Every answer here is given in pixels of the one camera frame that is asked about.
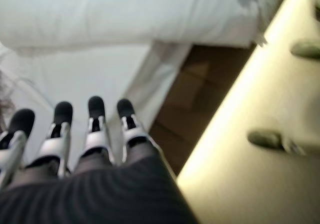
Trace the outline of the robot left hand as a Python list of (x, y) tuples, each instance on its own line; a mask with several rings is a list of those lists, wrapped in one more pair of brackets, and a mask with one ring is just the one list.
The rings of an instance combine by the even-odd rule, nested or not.
[(21, 166), (35, 113), (18, 110), (0, 135), (0, 221), (3, 224), (195, 224), (160, 147), (132, 103), (117, 103), (123, 136), (121, 165), (109, 142), (101, 97), (88, 101), (84, 150), (68, 169), (73, 107), (58, 103), (35, 159)]

